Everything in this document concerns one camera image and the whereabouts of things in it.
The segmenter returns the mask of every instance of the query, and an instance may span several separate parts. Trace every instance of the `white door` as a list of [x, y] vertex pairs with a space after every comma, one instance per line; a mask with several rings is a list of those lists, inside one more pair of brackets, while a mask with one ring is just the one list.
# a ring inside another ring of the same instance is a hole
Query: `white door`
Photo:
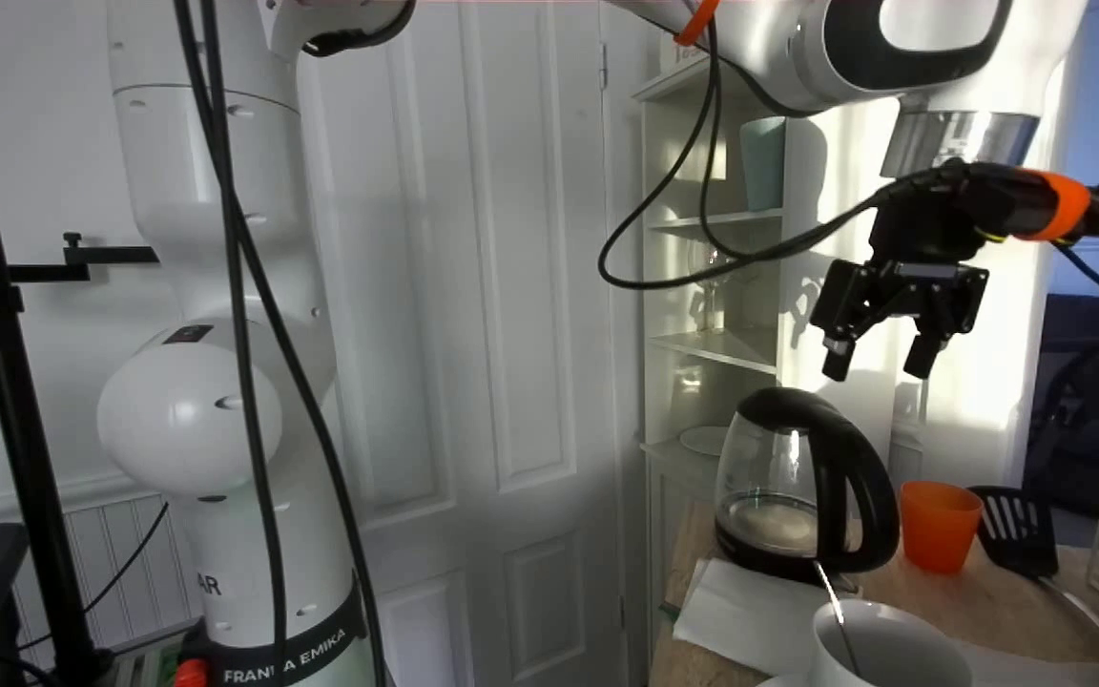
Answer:
[[632, 296], [608, 234], [601, 9], [420, 5], [301, 72], [316, 234], [400, 687], [620, 683]]

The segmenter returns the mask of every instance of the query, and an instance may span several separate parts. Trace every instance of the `kettle handle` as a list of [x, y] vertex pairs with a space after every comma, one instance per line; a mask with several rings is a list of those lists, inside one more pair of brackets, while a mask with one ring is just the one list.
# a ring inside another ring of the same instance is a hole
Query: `kettle handle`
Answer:
[[[820, 441], [813, 458], [818, 501], [824, 502], [818, 558], [833, 571], [877, 569], [895, 553], [902, 533], [894, 479], [855, 424], [839, 418], [824, 427]], [[847, 486], [861, 518], [861, 543], [855, 548], [847, 548]]]

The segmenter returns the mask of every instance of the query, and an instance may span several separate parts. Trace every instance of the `orange cup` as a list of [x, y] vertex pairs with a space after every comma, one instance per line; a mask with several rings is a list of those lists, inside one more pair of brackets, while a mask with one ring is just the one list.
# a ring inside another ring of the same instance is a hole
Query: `orange cup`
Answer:
[[926, 571], [956, 576], [979, 521], [977, 493], [944, 479], [903, 479], [895, 501], [903, 558]]

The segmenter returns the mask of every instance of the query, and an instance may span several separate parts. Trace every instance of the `electric kettle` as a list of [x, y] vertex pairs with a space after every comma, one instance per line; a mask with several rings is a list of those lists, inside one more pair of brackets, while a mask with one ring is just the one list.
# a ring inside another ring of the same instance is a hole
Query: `electric kettle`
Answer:
[[895, 548], [895, 495], [880, 458], [851, 418], [802, 390], [740, 399], [715, 501], [717, 547], [743, 569], [818, 584], [813, 561], [857, 571]]

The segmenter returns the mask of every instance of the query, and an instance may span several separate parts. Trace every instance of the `orange ring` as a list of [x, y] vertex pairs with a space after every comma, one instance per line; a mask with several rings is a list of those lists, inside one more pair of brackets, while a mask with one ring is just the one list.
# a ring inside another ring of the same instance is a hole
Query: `orange ring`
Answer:
[[1057, 205], [1048, 214], [1048, 224], [1040, 224], [1025, 240], [1059, 240], [1082, 220], [1082, 214], [1091, 205], [1091, 192], [1068, 175], [1052, 175], [1052, 170], [1034, 170], [1034, 175], [1040, 175], [1048, 184]]
[[675, 44], [699, 44], [707, 23], [715, 19], [717, 0], [702, 0], [682, 32], [675, 32]]

